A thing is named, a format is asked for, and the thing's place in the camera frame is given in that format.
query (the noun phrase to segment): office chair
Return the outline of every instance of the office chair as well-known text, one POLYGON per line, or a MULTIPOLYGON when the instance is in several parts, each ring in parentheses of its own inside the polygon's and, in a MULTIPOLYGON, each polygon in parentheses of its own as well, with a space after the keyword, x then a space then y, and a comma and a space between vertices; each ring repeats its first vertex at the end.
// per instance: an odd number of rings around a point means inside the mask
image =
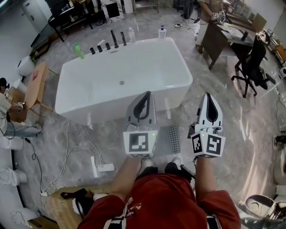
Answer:
POLYGON ((241 71, 243 77, 233 76, 231 80, 234 81, 234 79, 238 79, 245 82, 246 85, 243 98, 246 98, 248 86, 250 86, 254 91, 254 96, 257 95, 257 92, 252 84, 253 82, 255 86, 260 86, 265 90, 268 89, 268 81, 276 84, 275 80, 269 74, 265 74, 264 70, 260 67, 260 64, 266 54, 266 48, 264 44, 265 43, 259 38, 259 36, 255 36, 252 52, 244 60, 240 60, 236 64, 236 69, 241 71))

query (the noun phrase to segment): white sneaker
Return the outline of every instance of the white sneaker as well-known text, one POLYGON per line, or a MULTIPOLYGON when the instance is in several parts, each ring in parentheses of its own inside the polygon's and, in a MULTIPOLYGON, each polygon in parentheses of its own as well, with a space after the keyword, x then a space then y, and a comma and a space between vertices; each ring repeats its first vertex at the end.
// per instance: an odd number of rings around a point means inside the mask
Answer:
POLYGON ((154 167, 154 163, 152 162, 151 159, 146 159, 144 161, 144 167, 147 168, 147 167, 154 167))
POLYGON ((174 162, 176 164, 176 166, 178 167, 178 169, 181 169, 180 165, 182 164, 182 160, 179 157, 175 157, 172 162, 174 162))

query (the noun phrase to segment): marble floor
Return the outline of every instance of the marble floor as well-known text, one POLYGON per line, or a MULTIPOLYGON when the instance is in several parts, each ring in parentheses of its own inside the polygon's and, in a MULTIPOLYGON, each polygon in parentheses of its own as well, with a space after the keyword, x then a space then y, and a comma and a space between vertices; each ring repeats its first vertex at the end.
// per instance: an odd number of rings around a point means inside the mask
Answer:
MULTIPOLYGON (((192 145, 187 139, 188 126, 196 120, 196 112, 199 102, 205 92, 211 93, 219 102, 223 111, 223 128, 226 143, 222 158, 212 159, 215 175, 219 177, 218 189, 227 190, 234 202, 245 200, 252 194, 264 194, 273 197, 275 182, 273 180, 273 161, 276 151, 272 147, 273 136, 278 135, 278 123, 275 117, 278 99, 278 90, 282 94, 286 91, 284 83, 278 77, 274 57, 268 52, 268 61, 263 60, 261 66, 272 75, 277 85, 269 84, 267 91, 257 88, 258 95, 255 98, 249 91, 246 99, 242 98, 245 84, 241 81, 231 81, 235 75, 234 65, 238 61, 236 57, 220 57, 213 69, 209 71, 205 54, 199 54, 195 48, 195 33, 198 24, 190 24, 191 29, 174 28, 176 23, 183 23, 180 13, 175 9, 161 9, 138 12, 135 16, 128 15, 123 21, 102 26, 82 26, 76 31, 71 31, 65 37, 65 43, 57 40, 52 43, 50 50, 41 59, 46 61, 56 72, 61 71, 62 65, 76 57, 73 47, 77 42, 84 53, 88 53, 90 47, 105 39, 113 43, 110 30, 114 30, 119 38, 121 31, 128 36, 127 30, 133 27, 137 40, 157 37, 158 29, 165 25, 167 37, 172 37, 183 55, 191 74, 191 85, 184 101, 176 109, 157 112, 157 123, 163 127, 170 124, 179 126, 181 141, 181 158, 183 163, 193 169, 192 145)), ((55 105, 57 84, 59 77, 50 74, 44 94, 44 103, 55 105)), ((34 122, 37 116, 28 112, 27 122, 34 122)), ((96 153, 93 145, 88 141, 81 126, 70 122, 67 140, 67 127, 69 121, 55 112, 41 111, 43 119, 43 132, 33 138, 31 142, 42 166, 42 184, 44 189, 52 178, 61 173, 67 153, 72 146, 89 147, 96 153)), ((285 111, 279 104, 278 119, 283 126, 285 111)), ((123 148, 122 131, 124 130, 122 119, 94 124, 92 128, 83 127, 91 141, 101 152, 105 163, 114 163, 116 170, 125 158, 123 148)), ((40 170, 36 161, 32 160, 33 149, 25 142, 21 151, 15 152, 15 159, 19 169, 28 176, 28 182, 21 184, 20 189, 27 207, 34 211, 40 210, 50 216, 45 206, 45 197, 40 196, 40 170)), ((64 174, 58 178, 54 187, 47 188, 48 193, 63 186, 97 185, 102 182, 112 181, 114 172, 102 173, 100 178, 94 178, 90 156, 87 148, 74 148, 67 162, 64 174)), ((171 161, 176 155, 154 158, 159 168, 171 161)))

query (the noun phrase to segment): soap bottle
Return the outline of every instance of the soap bottle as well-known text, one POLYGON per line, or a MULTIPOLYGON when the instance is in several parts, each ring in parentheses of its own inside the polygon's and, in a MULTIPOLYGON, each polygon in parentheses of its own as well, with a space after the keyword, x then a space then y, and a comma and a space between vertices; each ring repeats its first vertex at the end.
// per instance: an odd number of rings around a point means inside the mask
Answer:
POLYGON ((158 31, 158 38, 163 39, 166 37, 166 30, 164 29, 164 26, 161 25, 161 29, 158 31))
POLYGON ((84 54, 83 54, 83 52, 81 51, 81 48, 80 48, 80 46, 78 45, 78 43, 76 43, 76 54, 77 54, 81 59, 84 59, 84 54))
POLYGON ((135 33, 131 27, 129 27, 128 34, 129 34, 130 42, 135 43, 136 42, 135 33))

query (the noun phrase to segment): bathtub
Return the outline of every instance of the bathtub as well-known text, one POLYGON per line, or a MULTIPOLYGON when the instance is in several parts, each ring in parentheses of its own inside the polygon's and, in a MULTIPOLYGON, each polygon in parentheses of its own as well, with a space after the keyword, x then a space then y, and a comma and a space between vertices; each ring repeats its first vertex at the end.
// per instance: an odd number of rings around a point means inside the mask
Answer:
POLYGON ((123 118, 129 104, 152 91, 156 111, 178 107, 193 77, 172 38, 120 45, 65 63, 55 111, 81 125, 123 118))

